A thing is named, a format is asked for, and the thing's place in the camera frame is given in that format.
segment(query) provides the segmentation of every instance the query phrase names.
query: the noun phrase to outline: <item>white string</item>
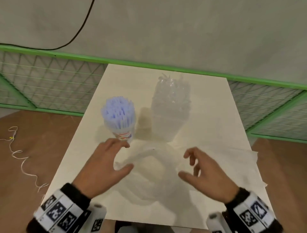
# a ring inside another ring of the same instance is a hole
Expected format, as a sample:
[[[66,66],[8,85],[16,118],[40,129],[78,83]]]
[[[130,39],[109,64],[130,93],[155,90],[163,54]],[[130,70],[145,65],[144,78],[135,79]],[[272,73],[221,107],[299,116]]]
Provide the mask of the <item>white string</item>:
[[[12,126],[12,127],[10,127],[10,128],[8,129],[8,131],[9,131],[9,132],[14,132],[14,133],[13,133],[13,136],[10,137],[9,139],[0,139],[0,140],[10,141],[9,148],[10,148],[10,151],[12,152],[12,157],[13,157],[13,158],[16,158],[16,159],[23,159],[23,162],[22,162],[21,167],[20,167],[21,172],[22,172],[23,174],[27,175],[27,176],[35,176],[35,177],[36,177],[35,186],[38,188],[38,191],[37,191],[37,192],[39,192],[39,190],[40,190],[41,188],[46,187],[46,186],[48,186],[49,184],[45,183],[45,184],[43,184],[43,185],[41,185],[41,186],[38,186],[38,185],[37,185],[38,176],[37,176],[37,175],[33,175],[33,174],[26,173],[26,172],[23,170],[22,166],[23,166],[23,164],[25,163],[25,161],[26,161],[30,156],[24,157],[24,158],[18,158],[18,157],[16,157],[16,156],[14,155],[14,154],[16,154],[16,153],[21,153],[21,152],[22,152],[22,150],[12,151],[12,147],[11,147],[11,144],[12,144],[13,141],[15,140],[15,135],[16,135],[16,133],[17,133],[17,130],[18,130],[18,126]]]

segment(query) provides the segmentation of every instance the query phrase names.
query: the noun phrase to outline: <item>left hand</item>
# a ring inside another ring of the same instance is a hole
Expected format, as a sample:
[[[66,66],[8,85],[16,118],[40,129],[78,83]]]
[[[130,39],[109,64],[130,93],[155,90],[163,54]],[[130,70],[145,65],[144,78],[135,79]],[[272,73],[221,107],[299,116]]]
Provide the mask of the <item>left hand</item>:
[[[133,169],[133,164],[128,164],[114,170],[114,158],[122,147],[129,148],[130,145],[116,138],[100,143],[72,184],[90,199],[117,184]]]

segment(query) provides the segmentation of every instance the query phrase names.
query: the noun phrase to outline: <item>wooden floor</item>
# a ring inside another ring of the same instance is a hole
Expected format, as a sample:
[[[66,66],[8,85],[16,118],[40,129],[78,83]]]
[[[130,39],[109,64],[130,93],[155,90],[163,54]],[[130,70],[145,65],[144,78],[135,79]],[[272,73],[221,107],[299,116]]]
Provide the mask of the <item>wooden floor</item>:
[[[37,174],[38,184],[50,183],[81,118],[19,111],[0,119],[0,139],[12,136],[13,151],[30,156],[25,172]],[[258,139],[258,166],[277,218],[286,232],[307,232],[307,144]],[[6,233],[23,233],[48,187],[37,192],[35,177],[21,173],[22,160],[12,158],[9,142],[0,141],[0,226]]]

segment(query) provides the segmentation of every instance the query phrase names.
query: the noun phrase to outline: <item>hand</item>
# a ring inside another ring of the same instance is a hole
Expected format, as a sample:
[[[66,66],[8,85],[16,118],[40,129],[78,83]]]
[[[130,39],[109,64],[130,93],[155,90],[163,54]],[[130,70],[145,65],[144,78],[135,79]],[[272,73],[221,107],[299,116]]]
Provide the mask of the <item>hand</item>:
[[[196,159],[198,163],[194,167],[194,175],[180,171],[178,176],[192,185],[207,197],[223,203],[231,202],[239,187],[226,175],[218,163],[205,152],[197,147],[187,149],[184,156],[190,158],[190,165],[194,166]]]
[[[117,184],[133,169],[133,164],[128,164],[114,170],[114,158],[122,147],[129,148],[130,145],[116,138],[100,143],[72,184],[90,199]]]

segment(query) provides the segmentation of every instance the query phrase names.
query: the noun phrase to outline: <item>right hand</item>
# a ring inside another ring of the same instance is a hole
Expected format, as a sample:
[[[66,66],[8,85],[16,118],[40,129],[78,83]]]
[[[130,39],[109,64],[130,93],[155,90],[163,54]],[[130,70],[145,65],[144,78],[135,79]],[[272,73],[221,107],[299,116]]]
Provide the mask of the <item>right hand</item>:
[[[182,180],[216,201],[226,204],[235,198],[239,192],[239,187],[226,175],[213,158],[197,147],[187,149],[183,157],[185,159],[190,158],[191,166],[195,165],[196,160],[198,160],[198,163],[194,167],[193,175],[184,171],[178,173]]]

